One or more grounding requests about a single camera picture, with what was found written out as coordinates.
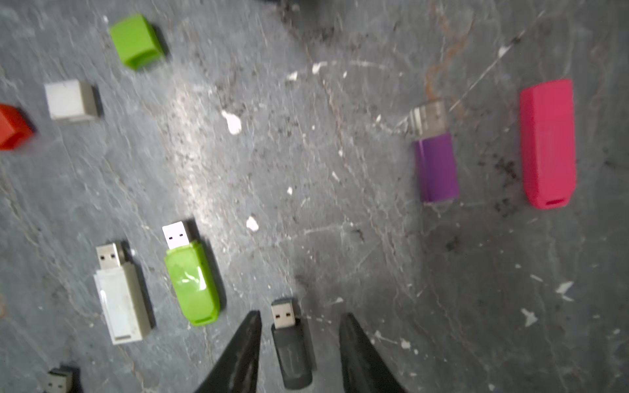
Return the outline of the pink usb drive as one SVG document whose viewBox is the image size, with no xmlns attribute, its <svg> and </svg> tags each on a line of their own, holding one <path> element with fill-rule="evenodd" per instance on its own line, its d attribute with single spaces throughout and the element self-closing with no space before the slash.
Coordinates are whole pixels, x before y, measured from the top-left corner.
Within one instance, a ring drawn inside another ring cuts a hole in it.
<svg viewBox="0 0 629 393">
<path fill-rule="evenodd" d="M 524 192 L 540 210 L 567 206 L 577 185 L 573 82 L 553 80 L 519 94 Z"/>
</svg>

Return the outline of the green usb drive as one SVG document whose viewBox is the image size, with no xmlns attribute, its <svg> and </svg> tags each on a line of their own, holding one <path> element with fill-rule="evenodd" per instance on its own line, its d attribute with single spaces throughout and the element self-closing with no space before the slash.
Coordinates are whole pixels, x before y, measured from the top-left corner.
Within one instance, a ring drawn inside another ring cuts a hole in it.
<svg viewBox="0 0 629 393">
<path fill-rule="evenodd" d="M 221 309 L 219 293 L 206 252 L 183 221 L 162 227 L 167 269 L 183 316 L 194 327 L 213 324 Z"/>
</svg>

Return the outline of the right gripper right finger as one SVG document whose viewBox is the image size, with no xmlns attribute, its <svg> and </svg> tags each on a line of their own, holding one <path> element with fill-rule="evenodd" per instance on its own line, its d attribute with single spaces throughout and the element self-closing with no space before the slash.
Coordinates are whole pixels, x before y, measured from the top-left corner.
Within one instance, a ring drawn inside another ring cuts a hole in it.
<svg viewBox="0 0 629 393">
<path fill-rule="evenodd" d="M 352 313 L 341 317 L 339 349 L 345 392 L 406 392 Z"/>
</svg>

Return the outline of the black usb drive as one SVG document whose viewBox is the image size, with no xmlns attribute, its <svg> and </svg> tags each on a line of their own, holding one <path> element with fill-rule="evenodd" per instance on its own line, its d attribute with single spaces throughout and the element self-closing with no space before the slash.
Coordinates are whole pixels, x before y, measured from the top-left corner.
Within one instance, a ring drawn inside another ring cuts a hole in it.
<svg viewBox="0 0 629 393">
<path fill-rule="evenodd" d="M 274 339 L 276 355 L 283 385 L 286 389 L 301 390 L 313 381 L 311 360 L 306 348 L 304 328 L 296 315 L 293 300 L 278 299 L 272 302 Z"/>
</svg>

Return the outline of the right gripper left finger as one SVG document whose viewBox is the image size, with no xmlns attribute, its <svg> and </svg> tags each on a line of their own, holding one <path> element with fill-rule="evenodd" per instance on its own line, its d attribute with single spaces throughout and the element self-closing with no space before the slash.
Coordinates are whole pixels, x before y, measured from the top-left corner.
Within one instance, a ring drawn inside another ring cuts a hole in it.
<svg viewBox="0 0 629 393">
<path fill-rule="evenodd" d="M 260 311 L 250 311 L 195 393 L 256 393 L 261 333 Z"/>
</svg>

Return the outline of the purple usb drive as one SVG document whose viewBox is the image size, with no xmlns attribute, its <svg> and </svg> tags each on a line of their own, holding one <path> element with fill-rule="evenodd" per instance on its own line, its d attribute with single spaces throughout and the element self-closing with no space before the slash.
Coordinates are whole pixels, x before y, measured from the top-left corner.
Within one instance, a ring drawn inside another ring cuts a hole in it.
<svg viewBox="0 0 629 393">
<path fill-rule="evenodd" d="M 424 203 L 450 201 L 460 195 L 453 138 L 444 101 L 431 101 L 409 115 L 415 166 Z"/>
</svg>

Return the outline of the green usb cap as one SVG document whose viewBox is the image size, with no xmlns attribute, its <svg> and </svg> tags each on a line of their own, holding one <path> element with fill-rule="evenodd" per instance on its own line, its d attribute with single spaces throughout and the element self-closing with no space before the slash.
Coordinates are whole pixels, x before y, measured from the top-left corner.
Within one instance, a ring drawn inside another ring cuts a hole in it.
<svg viewBox="0 0 629 393">
<path fill-rule="evenodd" d="M 121 63 L 131 70 L 165 57 L 155 30 L 142 14 L 117 22 L 109 33 Z"/>
</svg>

